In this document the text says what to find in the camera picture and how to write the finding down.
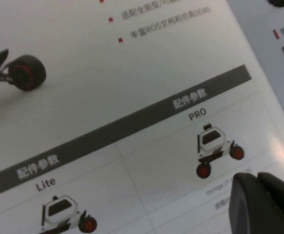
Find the black tire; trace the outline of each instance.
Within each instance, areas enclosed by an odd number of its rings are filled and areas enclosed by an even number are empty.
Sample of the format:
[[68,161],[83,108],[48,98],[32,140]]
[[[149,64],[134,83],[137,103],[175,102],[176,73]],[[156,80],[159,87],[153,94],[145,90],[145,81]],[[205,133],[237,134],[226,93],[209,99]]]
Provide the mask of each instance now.
[[23,90],[38,88],[46,79],[46,71],[42,62],[32,55],[23,55],[9,66],[9,77],[13,84]]
[[240,146],[236,145],[233,146],[231,148],[231,150],[229,151],[229,155],[236,160],[241,160],[245,157],[245,152],[243,150],[243,148],[241,148]]
[[196,169],[196,173],[201,179],[208,178],[211,174],[210,164],[207,162],[200,163]]
[[267,0],[270,4],[276,7],[284,7],[284,0]]
[[97,228],[97,221],[92,216],[87,216],[81,222],[79,222],[78,227],[82,233],[92,233]]

